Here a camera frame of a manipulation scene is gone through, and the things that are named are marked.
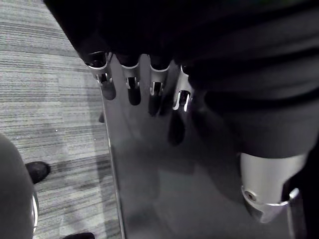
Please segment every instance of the black shoe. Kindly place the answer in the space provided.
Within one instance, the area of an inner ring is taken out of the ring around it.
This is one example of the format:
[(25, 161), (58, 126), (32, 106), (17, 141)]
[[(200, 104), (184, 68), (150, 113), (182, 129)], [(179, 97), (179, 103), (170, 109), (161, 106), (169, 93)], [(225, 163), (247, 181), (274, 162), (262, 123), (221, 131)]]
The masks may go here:
[(25, 166), (34, 184), (45, 179), (51, 171), (50, 166), (45, 162), (31, 162)]
[(95, 237), (92, 233), (79, 233), (66, 236), (63, 239), (95, 239)]

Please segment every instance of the leg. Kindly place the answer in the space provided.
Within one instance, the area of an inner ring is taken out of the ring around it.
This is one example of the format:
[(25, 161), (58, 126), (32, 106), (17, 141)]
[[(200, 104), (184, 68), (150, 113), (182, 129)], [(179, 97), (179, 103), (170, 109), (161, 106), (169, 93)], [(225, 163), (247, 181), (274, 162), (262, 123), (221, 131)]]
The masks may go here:
[[(41, 182), (43, 179), (45, 179), (49, 175), (51, 171), (51, 168), (47, 163), (40, 162), (40, 161), (27, 163), (25, 167), (29, 173), (29, 176), (33, 184)], [(31, 213), (31, 218), (33, 219), (33, 233), (35, 232), (36, 226), (38, 223), (38, 212), (39, 212), (39, 203), (38, 203), (37, 194), (34, 192), (32, 197), (32, 213)]]
[(298, 189), (287, 186), (316, 144), (319, 99), (314, 92), (283, 99), (271, 98), (277, 90), (253, 93), (211, 92), (206, 103), (236, 135), (243, 197), (250, 213), (267, 223), (296, 199)]
[(32, 239), (33, 183), (16, 147), (0, 134), (0, 231), (2, 238)]

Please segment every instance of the silver metal part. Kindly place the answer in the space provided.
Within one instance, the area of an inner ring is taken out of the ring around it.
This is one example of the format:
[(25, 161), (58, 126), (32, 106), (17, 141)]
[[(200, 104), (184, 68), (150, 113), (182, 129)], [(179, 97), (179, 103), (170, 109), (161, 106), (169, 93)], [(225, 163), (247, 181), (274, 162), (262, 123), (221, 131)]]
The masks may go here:
[(137, 63), (135, 66), (122, 66), (123, 75), (126, 81), (126, 86), (128, 89), (130, 89), (129, 85), (129, 78), (134, 77), (135, 78), (135, 87), (138, 88), (140, 85), (140, 64)]
[(188, 106), (192, 100), (194, 89), (188, 82), (188, 77), (189, 75), (183, 72), (182, 67), (180, 67), (180, 72), (175, 88), (175, 93), (174, 93), (174, 104), (173, 104), (173, 110), (178, 110), (179, 108), (179, 99), (181, 96), (182, 91), (187, 91), (187, 98), (186, 98), (186, 103), (184, 105), (184, 111), (188, 111)]
[[(302, 170), (306, 160), (307, 154), (289, 158), (241, 154), (242, 194), (256, 219), (267, 223), (287, 206), (288, 202), (282, 202), (284, 184)], [(290, 193), (291, 198), (296, 195), (296, 190)]]
[[(137, 80), (137, 77), (133, 77), (134, 78), (134, 86), (135, 86), (135, 89), (137, 89), (138, 87), (140, 87), (140, 83), (139, 81)], [(126, 87), (128, 89), (131, 89), (131, 86), (130, 86), (130, 83), (129, 83), (129, 78), (126, 78)]]
[(37, 226), (37, 224), (38, 224), (38, 215), (39, 215), (39, 213), (38, 213), (38, 208), (39, 208), (39, 205), (38, 205), (38, 198), (37, 198), (37, 195), (36, 195), (36, 193), (34, 193), (33, 195), (32, 195), (32, 202), (31, 202), (31, 204), (32, 204), (32, 211), (31, 211), (31, 218), (32, 218), (32, 221), (33, 221), (33, 233), (35, 232), (35, 230), (36, 230), (36, 226)]
[(105, 74), (106, 80), (108, 82), (112, 82), (112, 71), (111, 71), (111, 66), (110, 66), (108, 61), (102, 67), (89, 66), (89, 68), (90, 68), (90, 71), (92, 72), (93, 76), (95, 77), (95, 79), (97, 79), (97, 81), (99, 82), (100, 85), (102, 84), (102, 80), (100, 79), (100, 77), (103, 74)]
[(159, 90), (159, 96), (162, 95), (162, 92), (165, 87), (166, 79), (167, 79), (167, 73), (168, 73), (169, 66), (164, 70), (156, 70), (151, 66), (151, 88), (150, 92), (153, 96), (155, 94), (154, 88), (155, 83), (160, 83), (160, 90)]
[(287, 207), (288, 229), (291, 239), (306, 239), (307, 226), (304, 213), (304, 203), (301, 193), (293, 196)]
[(264, 203), (259, 204), (252, 201), (247, 194), (245, 193), (244, 187), (242, 187), (242, 194), (246, 200), (246, 207), (249, 213), (259, 222), (261, 223), (269, 223), (271, 222), (283, 209), (287, 208), (289, 205), (289, 201), (293, 200), (298, 194), (299, 189), (295, 188), (290, 194), (290, 199), (288, 201), (280, 202), (280, 203)]

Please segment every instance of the prosthetic hand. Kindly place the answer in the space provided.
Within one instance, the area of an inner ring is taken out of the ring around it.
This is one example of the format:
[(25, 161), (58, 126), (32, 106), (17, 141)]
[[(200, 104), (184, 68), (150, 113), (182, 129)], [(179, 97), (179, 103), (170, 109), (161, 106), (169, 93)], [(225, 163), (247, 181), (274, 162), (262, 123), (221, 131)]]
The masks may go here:
[(104, 52), (93, 53), (91, 54), (91, 58), (92, 61), (86, 64), (99, 82), (104, 98), (111, 101), (116, 96), (116, 90), (112, 80), (112, 71), (109, 61)]
[(241, 154), (242, 194), (256, 220), (270, 222), (298, 196), (299, 190), (290, 190), (288, 182), (302, 170), (307, 156), (261, 158)]
[(149, 100), (149, 113), (155, 116), (160, 109), (161, 97), (165, 87), (169, 66), (163, 70), (157, 70), (151, 65), (151, 91)]

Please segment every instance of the gray carpet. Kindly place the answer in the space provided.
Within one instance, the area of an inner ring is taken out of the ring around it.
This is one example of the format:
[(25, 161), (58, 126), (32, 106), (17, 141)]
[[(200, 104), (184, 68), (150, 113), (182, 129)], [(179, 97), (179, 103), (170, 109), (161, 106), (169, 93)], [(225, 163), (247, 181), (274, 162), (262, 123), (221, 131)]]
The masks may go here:
[(36, 185), (35, 239), (83, 231), (120, 238), (101, 110), (97, 83), (45, 5), (1, 1), (0, 133), (26, 163), (52, 166)]

